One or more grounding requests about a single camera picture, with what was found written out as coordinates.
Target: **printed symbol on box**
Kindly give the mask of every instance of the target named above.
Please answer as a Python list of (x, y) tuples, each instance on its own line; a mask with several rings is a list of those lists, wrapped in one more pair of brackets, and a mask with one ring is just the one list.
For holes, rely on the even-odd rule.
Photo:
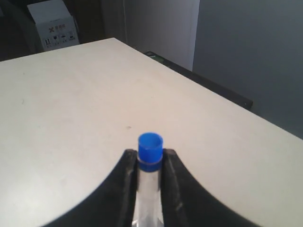
[(54, 44), (55, 44), (55, 45), (58, 45), (58, 44), (59, 44), (59, 41), (60, 41), (60, 40), (59, 40), (59, 37), (58, 37), (58, 36), (55, 35), (55, 36), (53, 37), (53, 40), (54, 40)]
[(51, 47), (51, 46), (52, 46), (52, 44), (51, 44), (51, 40), (50, 40), (49, 38), (44, 39), (44, 42), (45, 42), (45, 46), (46, 46), (47, 48), (49, 48), (49, 47)]
[(62, 40), (63, 43), (67, 42), (65, 34), (61, 35), (61, 40)]
[(69, 32), (69, 35), (70, 35), (70, 40), (74, 40), (75, 39), (73, 32)]

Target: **table surface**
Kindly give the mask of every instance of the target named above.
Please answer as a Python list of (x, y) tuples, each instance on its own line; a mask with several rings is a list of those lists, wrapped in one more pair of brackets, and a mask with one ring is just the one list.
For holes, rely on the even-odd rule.
[(0, 226), (46, 224), (155, 131), (216, 198), (303, 226), (303, 141), (108, 39), (0, 62)]

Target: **white box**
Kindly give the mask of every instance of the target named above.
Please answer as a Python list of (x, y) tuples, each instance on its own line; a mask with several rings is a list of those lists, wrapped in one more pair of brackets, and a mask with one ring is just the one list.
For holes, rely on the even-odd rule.
[(43, 51), (79, 44), (73, 17), (62, 0), (49, 0), (27, 6), (34, 19)]

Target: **test tube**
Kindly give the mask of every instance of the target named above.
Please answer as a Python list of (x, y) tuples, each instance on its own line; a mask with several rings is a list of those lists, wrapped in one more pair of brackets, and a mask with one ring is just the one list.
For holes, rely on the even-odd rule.
[(139, 137), (137, 227), (162, 226), (158, 219), (162, 155), (163, 139), (160, 135), (148, 132)]

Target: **dark floor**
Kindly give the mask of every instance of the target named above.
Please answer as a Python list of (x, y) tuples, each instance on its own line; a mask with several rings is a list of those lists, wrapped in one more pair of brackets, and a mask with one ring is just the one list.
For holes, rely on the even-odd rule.
[(30, 55), (19, 26), (8, 17), (0, 17), (0, 61)]

